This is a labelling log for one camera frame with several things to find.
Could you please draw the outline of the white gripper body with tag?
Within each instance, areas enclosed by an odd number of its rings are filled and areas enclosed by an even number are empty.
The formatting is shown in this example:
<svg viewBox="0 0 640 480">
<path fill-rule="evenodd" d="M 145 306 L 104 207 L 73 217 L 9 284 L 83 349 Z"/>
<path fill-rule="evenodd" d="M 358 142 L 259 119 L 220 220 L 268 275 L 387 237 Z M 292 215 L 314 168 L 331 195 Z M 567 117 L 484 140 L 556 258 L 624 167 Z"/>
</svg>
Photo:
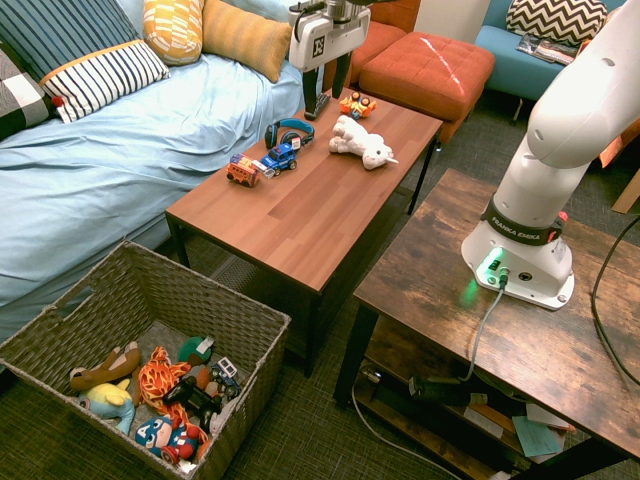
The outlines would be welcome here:
<svg viewBox="0 0 640 480">
<path fill-rule="evenodd" d="M 361 46 L 371 11 L 353 2 L 298 2 L 289 7 L 288 18 L 292 26 L 289 62 L 309 71 Z"/>
</svg>

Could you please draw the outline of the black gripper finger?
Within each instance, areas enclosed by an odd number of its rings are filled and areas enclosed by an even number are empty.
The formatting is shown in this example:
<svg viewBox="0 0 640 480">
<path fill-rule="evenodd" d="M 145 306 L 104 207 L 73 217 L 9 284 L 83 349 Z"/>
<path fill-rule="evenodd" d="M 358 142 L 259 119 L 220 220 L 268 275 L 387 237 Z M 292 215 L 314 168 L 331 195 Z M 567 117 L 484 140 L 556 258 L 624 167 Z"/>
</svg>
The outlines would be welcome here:
<svg viewBox="0 0 640 480">
<path fill-rule="evenodd" d="M 318 68 L 305 71 L 303 73 L 303 94 L 305 101 L 304 116 L 308 120 L 314 120 L 317 117 L 317 78 Z"/>
<path fill-rule="evenodd" d="M 352 53 L 348 52 L 339 56 L 334 61 L 334 77 L 331 87 L 332 97 L 338 99 L 344 88 L 349 68 L 351 65 Z"/>
</svg>

